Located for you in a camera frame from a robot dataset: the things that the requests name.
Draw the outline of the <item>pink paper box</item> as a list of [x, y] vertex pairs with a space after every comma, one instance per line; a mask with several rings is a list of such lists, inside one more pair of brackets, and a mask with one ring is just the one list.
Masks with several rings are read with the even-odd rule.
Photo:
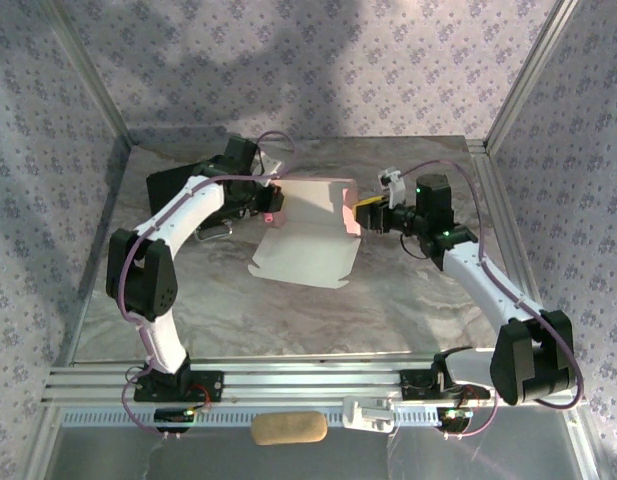
[[257, 278], [326, 289], [348, 284], [361, 242], [353, 206], [357, 183], [346, 178], [289, 177], [284, 195], [248, 266]]

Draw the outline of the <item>black hard case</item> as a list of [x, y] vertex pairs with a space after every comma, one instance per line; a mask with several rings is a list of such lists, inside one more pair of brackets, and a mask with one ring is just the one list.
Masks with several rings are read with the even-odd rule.
[[[151, 215], [156, 215], [185, 186], [190, 176], [202, 174], [208, 166], [201, 161], [184, 166], [162, 170], [146, 177], [146, 187]], [[233, 233], [232, 221], [228, 217], [209, 218], [200, 224], [192, 236], [198, 242], [228, 237]]]

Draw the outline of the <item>small circuit board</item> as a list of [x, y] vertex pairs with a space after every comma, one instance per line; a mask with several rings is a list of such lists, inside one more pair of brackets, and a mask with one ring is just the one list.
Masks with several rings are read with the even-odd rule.
[[471, 424], [474, 412], [468, 408], [438, 408], [440, 425], [437, 427], [442, 433], [463, 434]]
[[189, 408], [158, 408], [153, 422], [160, 433], [185, 433], [194, 424], [195, 411]]

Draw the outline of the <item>tan sponge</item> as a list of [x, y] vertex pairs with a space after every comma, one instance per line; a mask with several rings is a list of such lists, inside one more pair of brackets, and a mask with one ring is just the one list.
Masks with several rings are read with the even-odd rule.
[[263, 413], [253, 418], [250, 433], [259, 446], [315, 443], [326, 437], [328, 421], [316, 411]]

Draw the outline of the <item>aluminium side rail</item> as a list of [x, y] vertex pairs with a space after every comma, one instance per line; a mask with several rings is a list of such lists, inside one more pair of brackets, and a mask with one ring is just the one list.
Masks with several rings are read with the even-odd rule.
[[479, 184], [480, 201], [487, 209], [486, 252], [528, 300], [542, 303], [498, 166], [490, 159], [482, 140], [468, 139], [466, 143]]

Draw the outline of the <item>aluminium frame post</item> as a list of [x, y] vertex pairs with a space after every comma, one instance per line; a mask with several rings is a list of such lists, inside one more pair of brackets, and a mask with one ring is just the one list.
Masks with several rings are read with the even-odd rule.
[[501, 147], [506, 135], [532, 93], [552, 52], [576, 12], [581, 0], [555, 0], [536, 40], [506, 96], [499, 113], [484, 137], [485, 152], [492, 156]]
[[127, 148], [131, 148], [133, 140], [126, 122], [109, 94], [63, 4], [59, 0], [37, 1], [50, 27], [57, 36], [59, 44], [65, 50], [82, 83], [92, 96], [104, 121], [112, 133]]

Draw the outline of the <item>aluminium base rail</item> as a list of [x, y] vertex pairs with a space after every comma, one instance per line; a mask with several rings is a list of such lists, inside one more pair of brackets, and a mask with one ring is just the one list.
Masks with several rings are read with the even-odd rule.
[[[433, 360], [408, 355], [308, 356], [219, 359], [195, 362], [191, 372], [221, 386], [221, 400], [233, 404], [285, 404], [301, 399], [331, 404], [345, 396], [399, 397], [403, 371], [430, 376]], [[126, 364], [87, 363], [56, 367], [42, 400], [61, 405], [109, 405], [139, 370]]]

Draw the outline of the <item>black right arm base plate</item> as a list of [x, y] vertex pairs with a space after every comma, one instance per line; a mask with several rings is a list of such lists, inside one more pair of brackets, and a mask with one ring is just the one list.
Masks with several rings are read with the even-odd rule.
[[433, 369], [407, 369], [399, 372], [403, 400], [490, 400], [491, 393], [475, 384], [460, 384], [448, 374]]

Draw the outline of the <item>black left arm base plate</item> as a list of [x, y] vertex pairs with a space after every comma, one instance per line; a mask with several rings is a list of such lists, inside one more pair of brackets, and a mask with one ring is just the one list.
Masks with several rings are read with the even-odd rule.
[[138, 380], [133, 399], [140, 403], [217, 403], [222, 398], [223, 380], [221, 371], [151, 372]]

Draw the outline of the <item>white plastic bracket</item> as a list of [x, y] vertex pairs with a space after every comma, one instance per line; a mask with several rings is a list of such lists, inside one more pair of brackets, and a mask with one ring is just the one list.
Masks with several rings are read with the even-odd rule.
[[395, 426], [394, 405], [387, 398], [345, 397], [342, 424], [347, 429], [389, 434]]

